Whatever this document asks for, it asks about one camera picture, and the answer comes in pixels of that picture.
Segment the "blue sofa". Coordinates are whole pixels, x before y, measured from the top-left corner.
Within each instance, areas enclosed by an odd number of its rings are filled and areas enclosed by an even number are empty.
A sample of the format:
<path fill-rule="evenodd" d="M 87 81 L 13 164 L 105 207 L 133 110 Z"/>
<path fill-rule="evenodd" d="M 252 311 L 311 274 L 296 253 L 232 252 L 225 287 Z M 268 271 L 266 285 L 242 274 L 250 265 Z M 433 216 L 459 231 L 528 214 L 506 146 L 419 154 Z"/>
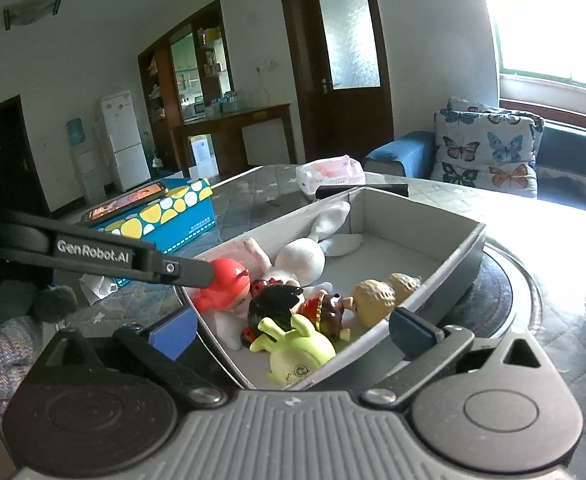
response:
<path fill-rule="evenodd" d="M 494 126 L 466 136 L 412 131 L 376 148 L 365 170 L 483 188 L 586 210 L 586 129 L 525 119 L 516 133 Z"/>

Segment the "green alien toy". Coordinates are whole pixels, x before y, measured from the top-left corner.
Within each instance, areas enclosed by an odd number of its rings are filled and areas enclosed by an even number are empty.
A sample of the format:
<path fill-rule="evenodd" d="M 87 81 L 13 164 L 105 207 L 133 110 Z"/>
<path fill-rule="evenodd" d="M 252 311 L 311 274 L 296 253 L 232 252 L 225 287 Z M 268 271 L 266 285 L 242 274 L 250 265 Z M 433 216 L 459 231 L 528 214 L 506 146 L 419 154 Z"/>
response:
<path fill-rule="evenodd" d="M 272 318 L 263 318 L 258 330 L 261 335 L 250 345 L 250 352 L 269 353 L 269 377 L 282 386 L 297 384 L 336 357 L 328 337 L 301 314 L 291 315 L 287 332 Z"/>

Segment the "smartphone on box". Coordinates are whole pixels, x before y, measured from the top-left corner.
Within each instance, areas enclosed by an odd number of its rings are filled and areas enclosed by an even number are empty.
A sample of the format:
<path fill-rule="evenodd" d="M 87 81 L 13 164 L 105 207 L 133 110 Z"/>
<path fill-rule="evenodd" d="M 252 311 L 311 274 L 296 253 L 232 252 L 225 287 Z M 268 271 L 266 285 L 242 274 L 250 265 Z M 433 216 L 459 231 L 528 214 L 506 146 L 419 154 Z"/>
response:
<path fill-rule="evenodd" d="M 107 219 L 114 218 L 124 211 L 147 204 L 157 197 L 164 196 L 166 192 L 166 185 L 162 182 L 150 183 L 143 188 L 137 188 L 90 209 L 81 217 L 80 222 L 87 226 L 94 226 Z"/>

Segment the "tan peanut toy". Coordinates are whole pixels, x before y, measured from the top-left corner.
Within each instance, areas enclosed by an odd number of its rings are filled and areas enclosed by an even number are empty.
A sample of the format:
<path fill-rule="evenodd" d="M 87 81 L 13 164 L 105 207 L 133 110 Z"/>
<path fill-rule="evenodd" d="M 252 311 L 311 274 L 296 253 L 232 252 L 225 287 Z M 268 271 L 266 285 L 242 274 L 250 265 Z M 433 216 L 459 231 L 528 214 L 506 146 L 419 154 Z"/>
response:
<path fill-rule="evenodd" d="M 392 273 L 385 281 L 364 280 L 350 293 L 352 308 L 358 321 L 366 328 L 387 318 L 422 285 L 420 278 Z"/>

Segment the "pink tissue pack far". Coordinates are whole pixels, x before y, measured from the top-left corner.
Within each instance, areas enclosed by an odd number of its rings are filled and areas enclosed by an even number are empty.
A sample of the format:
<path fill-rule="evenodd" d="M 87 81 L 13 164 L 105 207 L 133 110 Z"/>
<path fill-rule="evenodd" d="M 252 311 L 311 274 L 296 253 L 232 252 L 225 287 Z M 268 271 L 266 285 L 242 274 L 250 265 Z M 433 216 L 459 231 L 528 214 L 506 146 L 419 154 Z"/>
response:
<path fill-rule="evenodd" d="M 366 175 L 358 160 L 343 155 L 297 166 L 296 183 L 308 198 L 314 198 L 322 185 L 365 184 Z"/>

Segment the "water dispenser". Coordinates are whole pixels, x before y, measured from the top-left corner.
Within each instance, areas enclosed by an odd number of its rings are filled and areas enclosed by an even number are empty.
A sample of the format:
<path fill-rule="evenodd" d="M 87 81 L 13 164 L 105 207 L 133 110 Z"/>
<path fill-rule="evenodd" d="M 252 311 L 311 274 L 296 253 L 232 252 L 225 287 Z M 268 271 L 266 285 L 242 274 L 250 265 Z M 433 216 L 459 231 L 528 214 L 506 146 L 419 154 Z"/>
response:
<path fill-rule="evenodd" d="M 76 177 L 84 193 L 84 200 L 89 205 L 104 202 L 105 190 L 102 170 L 91 136 L 84 130 L 80 118 L 74 118 L 66 124 L 67 139 Z"/>

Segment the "red rubber toy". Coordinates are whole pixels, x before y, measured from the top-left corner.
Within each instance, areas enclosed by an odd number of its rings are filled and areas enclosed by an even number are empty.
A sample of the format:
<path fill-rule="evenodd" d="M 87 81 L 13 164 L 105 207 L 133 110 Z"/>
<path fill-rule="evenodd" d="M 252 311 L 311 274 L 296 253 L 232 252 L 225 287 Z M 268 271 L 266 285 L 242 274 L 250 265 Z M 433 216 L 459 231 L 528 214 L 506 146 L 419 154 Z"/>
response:
<path fill-rule="evenodd" d="M 250 294 L 250 271 L 231 258 L 218 258 L 210 264 L 214 279 L 192 297 L 195 309 L 200 313 L 235 309 Z"/>

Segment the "dark wooden door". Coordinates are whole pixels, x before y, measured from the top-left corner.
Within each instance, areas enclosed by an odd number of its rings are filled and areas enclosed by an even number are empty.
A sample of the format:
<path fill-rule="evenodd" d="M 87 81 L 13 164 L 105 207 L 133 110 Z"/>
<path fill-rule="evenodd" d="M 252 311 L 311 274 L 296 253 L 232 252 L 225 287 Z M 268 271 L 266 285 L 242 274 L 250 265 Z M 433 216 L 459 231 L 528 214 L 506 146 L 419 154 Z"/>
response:
<path fill-rule="evenodd" d="M 363 160 L 393 139 L 378 0 L 281 0 L 305 157 Z"/>

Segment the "wooden cabinet shelf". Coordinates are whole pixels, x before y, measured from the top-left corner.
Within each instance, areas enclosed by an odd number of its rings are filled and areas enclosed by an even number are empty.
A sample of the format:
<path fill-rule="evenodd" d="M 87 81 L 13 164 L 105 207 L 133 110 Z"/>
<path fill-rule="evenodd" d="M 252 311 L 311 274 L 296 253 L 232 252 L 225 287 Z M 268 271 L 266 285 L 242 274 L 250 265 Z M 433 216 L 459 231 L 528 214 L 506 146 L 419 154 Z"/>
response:
<path fill-rule="evenodd" d="M 291 105 L 246 106 L 236 92 L 221 1 L 169 29 L 138 55 L 154 165 L 185 174 L 195 166 L 194 141 L 204 136 L 223 177 L 250 169 L 243 130 L 280 122 L 286 156 L 296 162 Z"/>

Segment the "white refrigerator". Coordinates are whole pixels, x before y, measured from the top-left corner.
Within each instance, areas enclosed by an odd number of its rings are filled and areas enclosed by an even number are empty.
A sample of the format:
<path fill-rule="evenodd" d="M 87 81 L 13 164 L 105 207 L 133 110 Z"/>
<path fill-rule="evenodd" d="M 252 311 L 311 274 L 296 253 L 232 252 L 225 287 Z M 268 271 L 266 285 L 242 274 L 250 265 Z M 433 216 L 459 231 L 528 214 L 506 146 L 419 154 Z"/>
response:
<path fill-rule="evenodd" d="M 110 173 L 118 191 L 131 190 L 150 180 L 131 92 L 106 96 L 100 101 L 100 112 Z"/>

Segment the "white plush rabbit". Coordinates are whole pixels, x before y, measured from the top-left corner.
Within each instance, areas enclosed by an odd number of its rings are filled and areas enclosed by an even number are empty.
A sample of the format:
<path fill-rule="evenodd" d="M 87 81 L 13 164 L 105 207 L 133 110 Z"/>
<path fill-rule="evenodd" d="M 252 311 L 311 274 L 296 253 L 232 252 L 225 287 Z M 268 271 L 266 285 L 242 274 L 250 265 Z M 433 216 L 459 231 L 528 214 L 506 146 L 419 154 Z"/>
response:
<path fill-rule="evenodd" d="M 294 281 L 304 290 L 304 296 L 307 299 L 320 288 L 337 294 L 331 283 L 320 282 L 319 278 L 322 277 L 326 258 L 349 255 L 362 244 L 362 236 L 359 234 L 342 235 L 337 232 L 349 213 L 350 203 L 339 202 L 329 206 L 314 219 L 307 236 L 292 240 L 282 247 L 274 258 L 270 258 L 253 237 L 246 238 L 244 248 L 255 259 L 261 270 L 261 277 L 255 280 L 274 278 L 283 283 Z M 244 347 L 241 334 L 248 325 L 249 305 L 250 295 L 241 304 L 246 312 L 244 323 L 241 323 L 234 314 L 214 316 L 217 337 L 230 350 L 238 351 Z"/>

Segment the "butterfly print pillow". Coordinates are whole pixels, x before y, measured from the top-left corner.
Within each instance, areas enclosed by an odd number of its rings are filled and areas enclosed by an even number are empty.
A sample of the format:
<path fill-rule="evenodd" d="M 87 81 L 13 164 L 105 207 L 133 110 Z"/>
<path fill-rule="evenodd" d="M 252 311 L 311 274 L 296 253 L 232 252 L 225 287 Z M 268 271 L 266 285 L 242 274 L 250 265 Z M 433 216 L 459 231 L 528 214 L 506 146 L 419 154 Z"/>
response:
<path fill-rule="evenodd" d="M 541 117 L 471 106 L 451 98 L 434 114 L 435 155 L 430 177 L 449 184 L 535 198 Z"/>

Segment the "grey cardboard box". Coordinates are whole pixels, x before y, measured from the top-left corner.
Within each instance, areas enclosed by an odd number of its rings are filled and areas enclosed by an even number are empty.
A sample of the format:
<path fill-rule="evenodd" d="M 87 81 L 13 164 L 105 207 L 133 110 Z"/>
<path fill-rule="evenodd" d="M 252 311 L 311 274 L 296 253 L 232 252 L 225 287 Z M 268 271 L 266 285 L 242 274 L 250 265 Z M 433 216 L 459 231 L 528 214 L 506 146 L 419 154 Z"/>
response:
<path fill-rule="evenodd" d="M 250 275 L 261 274 L 255 259 L 246 252 L 244 240 L 253 237 L 269 257 L 296 238 L 308 235 L 320 212 L 339 202 L 350 203 L 350 213 L 337 232 L 360 234 L 363 245 L 353 254 L 329 257 L 320 282 L 331 282 L 338 292 L 348 292 L 358 278 L 387 278 L 390 271 L 406 271 L 422 278 L 419 290 L 401 304 L 412 312 L 448 278 L 476 244 L 486 238 L 486 226 L 474 219 L 435 206 L 422 204 L 393 193 L 359 188 L 299 208 L 271 222 L 203 252 L 196 258 L 206 261 L 230 257 L 243 263 Z M 198 336 L 222 369 L 240 387 L 249 389 L 304 390 L 319 385 L 367 353 L 378 350 L 389 337 L 388 323 L 381 320 L 372 328 L 359 328 L 354 314 L 346 314 L 354 341 L 340 349 L 337 358 L 322 366 L 310 378 L 292 386 L 276 386 L 267 378 L 267 357 L 247 349 L 233 351 L 218 339 L 212 314 L 199 314 Z"/>

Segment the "round induction cooktop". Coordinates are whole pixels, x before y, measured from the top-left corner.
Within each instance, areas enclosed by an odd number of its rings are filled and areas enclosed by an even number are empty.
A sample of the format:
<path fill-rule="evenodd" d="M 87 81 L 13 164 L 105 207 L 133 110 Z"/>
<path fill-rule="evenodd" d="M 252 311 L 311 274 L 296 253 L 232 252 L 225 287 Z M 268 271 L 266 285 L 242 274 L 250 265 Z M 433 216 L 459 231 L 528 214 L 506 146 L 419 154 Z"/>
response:
<path fill-rule="evenodd" d="M 521 260 L 487 237 L 416 312 L 439 327 L 459 325 L 480 338 L 499 338 L 509 330 L 535 333 L 542 298 Z"/>

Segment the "black-haired doll figure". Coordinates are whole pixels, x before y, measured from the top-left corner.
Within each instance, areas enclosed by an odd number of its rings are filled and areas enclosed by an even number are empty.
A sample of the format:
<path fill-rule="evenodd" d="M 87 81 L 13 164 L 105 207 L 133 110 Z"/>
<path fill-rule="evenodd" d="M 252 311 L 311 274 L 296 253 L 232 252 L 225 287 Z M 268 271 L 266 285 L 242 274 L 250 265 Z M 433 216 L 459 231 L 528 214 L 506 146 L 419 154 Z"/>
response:
<path fill-rule="evenodd" d="M 346 310 L 351 310 L 351 297 L 332 294 L 323 288 L 313 292 L 310 298 L 294 281 L 283 283 L 274 278 L 255 280 L 250 284 L 250 305 L 247 311 L 248 325 L 242 330 L 242 345 L 248 348 L 260 335 L 258 324 L 263 318 L 271 318 L 279 328 L 287 332 L 292 328 L 291 316 L 303 315 L 314 328 L 333 340 L 350 341 L 350 329 L 343 326 Z"/>

